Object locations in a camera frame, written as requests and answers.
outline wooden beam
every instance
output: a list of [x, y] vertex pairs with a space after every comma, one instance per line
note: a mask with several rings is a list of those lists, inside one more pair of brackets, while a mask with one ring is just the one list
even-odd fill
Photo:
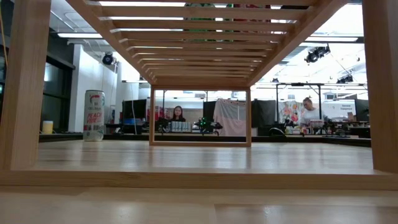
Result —
[[277, 43], [270, 42], [230, 42], [230, 41], [184, 41], [184, 40], [128, 40], [136, 47], [184, 47], [197, 49], [260, 49], [270, 50]]
[[222, 66], [216, 66], [216, 67], [211, 67], [211, 66], [176, 66], [176, 65], [148, 65], [146, 66], [146, 69], [156, 71], [156, 70], [173, 70], [173, 71], [178, 71], [178, 70], [202, 70], [202, 71], [217, 71], [217, 70], [222, 70], [222, 71], [252, 71], [254, 70], [253, 67], [222, 67]]
[[198, 78], [247, 78], [249, 75], [240, 75], [240, 74], [217, 74], [217, 73], [207, 73], [207, 72], [203, 72], [203, 73], [191, 73], [191, 72], [187, 72], [184, 74], [181, 73], [154, 73], [154, 76], [159, 78], [159, 77], [174, 77], [174, 78], [187, 78], [187, 77], [198, 77]]
[[313, 10], [306, 11], [300, 22], [289, 32], [289, 35], [279, 44], [274, 53], [256, 69], [253, 77], [250, 78], [248, 86], [258, 82], [269, 70], [288, 56], [347, 2], [348, 0], [323, 0], [319, 1]]
[[178, 78], [175, 77], [157, 77], [157, 82], [162, 85], [175, 86], [178, 88], [179, 86], [213, 86], [216, 90], [227, 90], [232, 86], [241, 86], [246, 87], [245, 84], [247, 82], [247, 78], [195, 78], [195, 77], [186, 77], [186, 78]]
[[[76, 10], [79, 15], [84, 18], [84, 20], [92, 26], [99, 34], [101, 34], [102, 38], [108, 42], [112, 48], [117, 51], [120, 56], [122, 56], [126, 61], [128, 61], [139, 73], [142, 77], [144, 77], [149, 83], [154, 83], [154, 81], [145, 73], [145, 71], [141, 70], [139, 64], [131, 57], [130, 53], [126, 50], [128, 46], [125, 42], [119, 42], [119, 40], [123, 39], [122, 34], [116, 33], [112, 34], [110, 31], [115, 30], [115, 26], [112, 21], [101, 21], [98, 19], [98, 16], [90, 9], [92, 6], [88, 6], [82, 0], [67, 0], [69, 5]], [[101, 8], [97, 8], [98, 13], [101, 13]]]
[[398, 173], [398, 2], [364, 0], [373, 168]]
[[136, 49], [132, 56], [137, 54], [165, 54], [165, 55], [207, 55], [207, 56], [265, 56], [266, 50], [229, 50], [229, 49]]
[[231, 65], [231, 66], [256, 66], [258, 63], [255, 62], [197, 62], [197, 61], [186, 61], [186, 60], [145, 60], [141, 64], [145, 65]]
[[155, 88], [157, 90], [196, 90], [196, 91], [201, 91], [201, 90], [208, 90], [208, 91], [218, 91], [218, 90], [226, 90], [226, 91], [244, 91], [247, 89], [246, 86], [223, 86], [221, 85], [220, 88], [217, 88], [214, 85], [189, 85], [189, 86], [175, 86], [175, 85], [156, 85]]
[[153, 85], [150, 86], [150, 115], [149, 115], [149, 145], [153, 146], [155, 141], [155, 91]]
[[[0, 172], [0, 185], [152, 189], [398, 190], [398, 175], [13, 171]], [[390, 214], [388, 217], [392, 217], [391, 214], [394, 211], [394, 208], [390, 209], [391, 213], [388, 213]]]
[[51, 0], [14, 5], [0, 125], [0, 170], [25, 169], [36, 162], [50, 8]]
[[246, 144], [251, 147], [251, 90], [246, 90]]
[[[203, 3], [203, 0], [106, 0], [111, 2], [189, 2]], [[312, 6], [318, 0], [206, 0], [206, 3], [226, 4], [257, 4], [257, 5], [287, 5], [287, 6]]]
[[166, 74], [166, 73], [171, 73], [171, 74], [176, 74], [176, 75], [183, 75], [187, 73], [193, 73], [193, 74], [240, 74], [240, 75], [249, 75], [251, 74], [250, 71], [198, 71], [198, 70], [156, 70], [154, 71], [154, 74], [161, 75], [161, 74]]
[[194, 32], [194, 31], [121, 31], [128, 39], [141, 40], [246, 40], [280, 41], [282, 34], [253, 34], [244, 32]]
[[307, 10], [167, 6], [90, 6], [98, 17], [184, 17], [228, 19], [283, 19], [296, 21]]
[[261, 61], [264, 57], [210, 57], [210, 56], [179, 56], [179, 55], [142, 55], [141, 60], [150, 59], [185, 59], [185, 60], [225, 60], [225, 61]]
[[243, 30], [258, 32], [287, 32], [294, 24], [239, 21], [165, 21], [165, 20], [115, 20], [119, 29], [196, 29], [196, 30]]

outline stage light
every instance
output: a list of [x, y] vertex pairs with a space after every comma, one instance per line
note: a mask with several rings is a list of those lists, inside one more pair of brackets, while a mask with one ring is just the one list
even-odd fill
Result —
[[351, 82], [354, 82], [354, 77], [352, 75], [347, 75], [345, 77], [337, 79], [337, 84], [346, 84]]
[[326, 47], [315, 47], [308, 51], [308, 56], [304, 60], [307, 63], [315, 63], [320, 58], [323, 58], [326, 54], [328, 54], [330, 52], [331, 51], [330, 51], [329, 45], [327, 45]]

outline white can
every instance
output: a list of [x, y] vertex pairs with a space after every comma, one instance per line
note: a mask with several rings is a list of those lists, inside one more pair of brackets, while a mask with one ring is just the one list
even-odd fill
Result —
[[101, 141], [104, 138], [105, 93], [87, 90], [85, 95], [85, 118], [83, 139]]

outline spotlight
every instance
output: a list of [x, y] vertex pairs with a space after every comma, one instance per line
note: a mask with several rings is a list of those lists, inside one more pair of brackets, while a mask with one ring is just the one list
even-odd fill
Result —
[[352, 75], [347, 75], [345, 77], [337, 79], [337, 84], [345, 84], [345, 83], [351, 83], [351, 82], [354, 82], [354, 77]]
[[116, 62], [116, 59], [113, 57], [112, 52], [106, 52], [105, 56], [102, 58], [102, 63], [105, 65], [112, 65]]
[[308, 56], [304, 60], [307, 63], [315, 63], [328, 53], [331, 53], [329, 45], [326, 47], [315, 47], [308, 51]]

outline metal pole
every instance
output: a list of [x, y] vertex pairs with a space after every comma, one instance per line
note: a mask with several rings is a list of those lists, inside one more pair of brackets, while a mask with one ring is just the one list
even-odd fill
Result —
[[279, 84], [276, 84], [276, 120], [279, 124], [279, 96], [278, 96], [278, 86]]
[[319, 119], [323, 119], [322, 118], [321, 85], [318, 85], [318, 97], [319, 97]]

